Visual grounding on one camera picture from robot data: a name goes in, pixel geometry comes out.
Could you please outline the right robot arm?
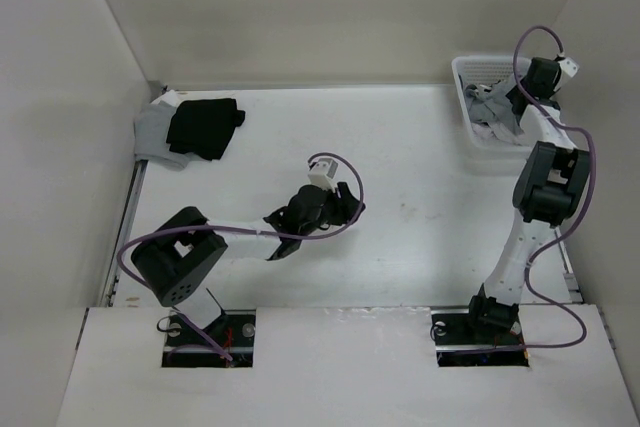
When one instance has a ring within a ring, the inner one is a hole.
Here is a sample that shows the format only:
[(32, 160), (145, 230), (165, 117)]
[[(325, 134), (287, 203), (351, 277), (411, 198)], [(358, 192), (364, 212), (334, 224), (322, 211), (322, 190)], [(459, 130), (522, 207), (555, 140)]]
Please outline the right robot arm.
[(577, 64), (559, 54), (553, 60), (534, 57), (524, 76), (485, 93), (502, 94), (530, 154), (514, 187), (514, 222), (498, 263), (469, 303), (464, 331), (473, 341), (498, 340), (519, 325), (522, 290), (532, 288), (535, 260), (552, 245), (554, 230), (578, 212), (584, 194), (594, 188), (594, 159), (570, 139), (554, 100), (562, 84), (578, 72)]

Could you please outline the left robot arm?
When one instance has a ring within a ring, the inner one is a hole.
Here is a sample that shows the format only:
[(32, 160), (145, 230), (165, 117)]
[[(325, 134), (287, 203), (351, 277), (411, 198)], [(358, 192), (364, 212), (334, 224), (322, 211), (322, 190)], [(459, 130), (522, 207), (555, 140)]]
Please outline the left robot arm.
[(137, 242), (131, 262), (159, 304), (186, 317), (192, 336), (210, 346), (221, 340), (225, 324), (204, 285), (216, 263), (283, 260), (305, 241), (331, 237), (330, 227), (350, 227), (364, 210), (345, 182), (304, 185), (287, 205), (253, 223), (215, 226), (189, 206)]

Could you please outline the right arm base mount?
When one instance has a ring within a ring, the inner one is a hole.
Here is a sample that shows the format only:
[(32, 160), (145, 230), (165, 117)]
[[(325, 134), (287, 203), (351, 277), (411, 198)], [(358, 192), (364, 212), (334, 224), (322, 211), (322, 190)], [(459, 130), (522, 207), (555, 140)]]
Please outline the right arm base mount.
[(499, 347), (524, 343), (519, 324), (511, 330), (474, 329), (469, 325), (466, 308), (433, 310), (431, 323), (430, 336), (439, 367), (529, 366), (525, 350), (499, 352)]

